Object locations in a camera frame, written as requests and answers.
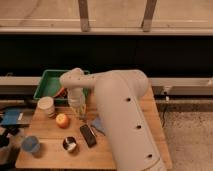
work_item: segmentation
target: blue cup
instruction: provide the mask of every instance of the blue cup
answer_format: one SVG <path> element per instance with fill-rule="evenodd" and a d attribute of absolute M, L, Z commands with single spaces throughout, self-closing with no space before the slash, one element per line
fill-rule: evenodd
<path fill-rule="evenodd" d="M 37 153 L 40 149 L 38 138 L 35 136 L 26 137 L 21 144 L 21 148 L 31 154 Z"/>

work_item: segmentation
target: black wall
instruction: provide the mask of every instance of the black wall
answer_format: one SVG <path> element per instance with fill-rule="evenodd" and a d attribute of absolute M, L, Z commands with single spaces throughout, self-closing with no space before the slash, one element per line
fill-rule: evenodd
<path fill-rule="evenodd" d="M 213 37 L 0 35 L 0 75 L 138 68 L 148 76 L 213 75 Z"/>

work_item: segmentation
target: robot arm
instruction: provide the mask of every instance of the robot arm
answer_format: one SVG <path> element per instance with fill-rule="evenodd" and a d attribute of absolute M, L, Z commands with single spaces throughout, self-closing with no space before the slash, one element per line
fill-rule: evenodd
<path fill-rule="evenodd" d="M 143 72 L 115 70 L 91 75 L 69 74 L 60 78 L 65 88 L 94 88 L 98 113 L 118 171 L 166 170 L 138 104 L 138 98 L 148 88 Z"/>

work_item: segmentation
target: metal pole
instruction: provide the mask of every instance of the metal pole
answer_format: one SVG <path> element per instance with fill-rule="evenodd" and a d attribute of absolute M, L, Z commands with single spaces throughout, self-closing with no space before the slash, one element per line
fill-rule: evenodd
<path fill-rule="evenodd" d="M 81 20 L 81 31 L 88 32 L 90 30 L 90 27 L 87 0 L 78 0 L 78 5 Z"/>
<path fill-rule="evenodd" d="M 157 0 L 147 0 L 144 18 L 141 25 L 144 32 L 149 32 L 151 30 L 156 3 Z"/>

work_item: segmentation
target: green tray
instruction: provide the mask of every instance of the green tray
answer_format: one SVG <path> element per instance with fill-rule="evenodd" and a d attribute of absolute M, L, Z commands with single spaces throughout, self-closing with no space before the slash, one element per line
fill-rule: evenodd
<path fill-rule="evenodd" d="M 45 70 L 42 74 L 42 78 L 39 82 L 39 85 L 35 91 L 33 98 L 35 100 L 39 100 L 41 97 L 44 96 L 54 96 L 61 88 L 61 84 L 59 82 L 60 76 L 67 71 L 68 70 Z M 84 89 L 84 94 L 85 96 L 87 96 L 87 89 Z M 56 104 L 64 104 L 67 103 L 67 99 L 54 98 L 54 102 Z"/>

